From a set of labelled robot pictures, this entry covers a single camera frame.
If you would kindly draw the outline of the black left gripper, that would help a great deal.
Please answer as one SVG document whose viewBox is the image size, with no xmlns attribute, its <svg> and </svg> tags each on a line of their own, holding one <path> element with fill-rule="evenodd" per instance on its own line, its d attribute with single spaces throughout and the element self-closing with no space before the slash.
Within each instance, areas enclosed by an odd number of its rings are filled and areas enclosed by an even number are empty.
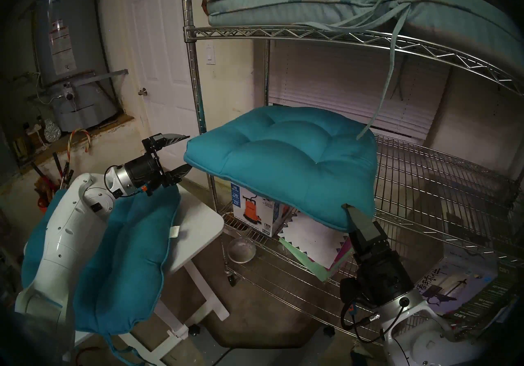
<svg viewBox="0 0 524 366">
<path fill-rule="evenodd" d="M 134 188 L 151 197 L 160 186 L 170 187 L 179 184 L 193 166 L 183 164 L 173 170 L 164 171 L 157 153 L 164 147 L 189 138 L 190 136 L 181 134 L 158 133 L 142 140 L 146 153 L 124 164 L 124 169 Z"/>
</svg>

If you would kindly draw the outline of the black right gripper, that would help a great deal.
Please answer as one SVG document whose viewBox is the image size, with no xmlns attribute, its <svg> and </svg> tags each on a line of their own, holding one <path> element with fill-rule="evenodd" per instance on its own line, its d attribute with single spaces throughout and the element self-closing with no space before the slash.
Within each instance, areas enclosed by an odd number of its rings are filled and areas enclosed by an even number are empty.
<svg viewBox="0 0 524 366">
<path fill-rule="evenodd" d="M 397 251 L 392 250 L 387 235 L 377 221 L 356 207 L 343 204 L 348 233 L 357 264 L 356 277 L 340 282 L 344 304 L 359 303 L 378 308 L 414 289 Z"/>
</svg>

